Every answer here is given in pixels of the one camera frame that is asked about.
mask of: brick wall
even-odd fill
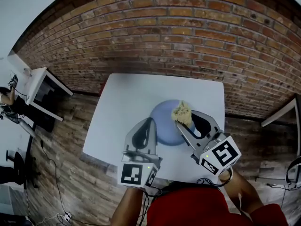
[[[97,93],[110,73],[214,80],[227,113],[266,117],[301,93],[299,10],[292,0],[58,0],[14,50],[72,90]]]

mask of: white table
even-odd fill
[[[224,130],[224,90],[221,82],[199,79],[145,75],[111,74],[94,112],[83,152],[113,165],[120,165],[127,133],[149,117],[159,103],[179,99],[194,109],[212,116]],[[217,181],[190,157],[193,149],[186,144],[166,146],[158,143],[163,158],[157,177],[196,182],[207,177]]]
[[[62,88],[65,92],[67,92],[70,96],[73,96],[72,91],[70,91],[66,86],[64,86],[58,79],[56,79],[51,73],[47,71],[47,68],[39,68],[31,71],[32,76],[28,79],[28,81],[25,83],[23,94],[27,95],[27,105],[32,105],[39,109],[40,111],[46,113],[47,115],[50,115],[54,117],[55,119],[59,121],[63,121],[62,117],[57,116],[56,114],[53,114],[52,112],[46,110],[42,106],[36,104],[34,102],[34,99],[40,89],[41,84],[43,83],[46,76],[51,79],[55,84],[57,84],[60,88]]]

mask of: wooden floor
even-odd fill
[[[43,140],[46,153],[57,164],[64,209],[80,221],[110,224],[125,188],[117,185],[115,166],[82,153],[97,101],[97,97],[78,94],[65,97],[58,107],[64,121],[56,122],[51,134],[41,128],[36,129],[38,136],[33,140],[31,154],[36,157],[41,176],[36,182],[38,189],[28,185],[29,210],[35,223],[41,222],[44,217],[63,214],[55,183],[55,166],[42,151],[40,140]],[[250,180],[265,204],[281,205],[283,189],[272,189],[254,182],[254,179],[257,176],[285,177],[285,170],[296,155],[296,128],[280,125],[262,128],[258,122],[226,118],[225,131],[231,133],[242,152],[235,169]],[[157,179],[155,183],[158,186],[167,185],[162,179]],[[15,214],[28,215],[26,194],[10,192]],[[230,211],[237,212],[227,197],[226,200]],[[286,191],[282,209],[290,225],[294,225],[301,216],[301,190]],[[58,222],[55,219],[42,225],[55,226]],[[72,221],[72,225],[83,224]]]

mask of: black chair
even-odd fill
[[[8,160],[14,163],[14,168],[0,167],[0,172],[3,175],[1,176],[2,179],[0,179],[0,184],[15,182],[19,185],[24,184],[24,189],[27,189],[26,181],[31,181],[33,187],[38,188],[38,186],[34,183],[34,178],[41,174],[32,168],[33,161],[35,161],[34,157],[31,157],[30,155],[27,156],[24,163],[19,152],[16,152],[15,157],[12,158],[8,155],[8,151],[6,151],[6,161]]]

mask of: food item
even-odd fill
[[[192,124],[192,118],[191,118],[191,109],[189,108],[189,105],[183,100],[181,100],[179,102],[179,105],[171,113],[171,118],[174,121],[178,121],[181,124],[190,127]]]

